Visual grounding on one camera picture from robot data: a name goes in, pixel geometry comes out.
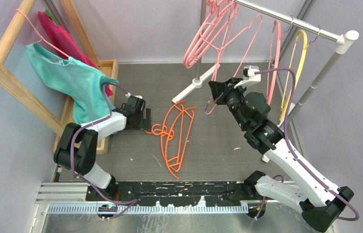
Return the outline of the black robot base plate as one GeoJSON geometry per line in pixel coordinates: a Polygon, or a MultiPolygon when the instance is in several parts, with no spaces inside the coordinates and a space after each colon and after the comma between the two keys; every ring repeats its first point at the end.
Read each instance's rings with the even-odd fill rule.
{"type": "Polygon", "coordinates": [[[89,186],[86,201],[99,202],[97,214],[246,214],[262,217],[267,202],[243,182],[117,182],[112,193],[89,186]]]}

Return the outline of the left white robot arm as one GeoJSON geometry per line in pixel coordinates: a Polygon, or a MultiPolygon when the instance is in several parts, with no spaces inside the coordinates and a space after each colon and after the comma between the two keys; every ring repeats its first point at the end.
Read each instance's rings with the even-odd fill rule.
{"type": "Polygon", "coordinates": [[[68,123],[55,150],[53,160],[66,169],[89,181],[98,188],[104,200],[117,194],[116,179],[96,163],[98,142],[123,130],[146,130],[152,125],[151,109],[138,96],[130,96],[121,108],[113,109],[106,116],[79,125],[68,123]]]}

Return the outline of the yellow wire hanger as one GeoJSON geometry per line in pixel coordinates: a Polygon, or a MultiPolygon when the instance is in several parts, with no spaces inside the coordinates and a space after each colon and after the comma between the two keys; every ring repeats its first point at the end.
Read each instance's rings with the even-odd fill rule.
{"type": "MultiPolygon", "coordinates": [[[[294,47],[289,62],[289,68],[295,72],[295,80],[296,80],[295,88],[297,87],[298,81],[300,80],[302,74],[309,45],[310,42],[308,42],[307,33],[304,30],[299,30],[296,33],[294,47]]],[[[290,102],[289,96],[292,93],[291,85],[289,84],[290,80],[291,80],[291,73],[288,72],[285,80],[284,95],[282,97],[280,105],[280,111],[281,111],[279,117],[280,122],[284,120],[285,110],[290,102]]]]}

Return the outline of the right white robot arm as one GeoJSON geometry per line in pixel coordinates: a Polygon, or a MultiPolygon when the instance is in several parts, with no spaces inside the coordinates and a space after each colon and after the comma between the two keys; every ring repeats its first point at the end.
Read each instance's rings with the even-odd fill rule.
{"type": "Polygon", "coordinates": [[[261,171],[254,171],[244,180],[250,199],[267,197],[299,212],[306,223],[318,232],[326,232],[353,198],[353,191],[339,187],[321,175],[287,144],[283,130],[268,119],[270,106],[262,93],[235,87],[240,78],[226,82],[210,81],[212,98],[217,105],[226,105],[244,132],[247,143],[267,156],[295,181],[298,187],[280,183],[261,171]]]}

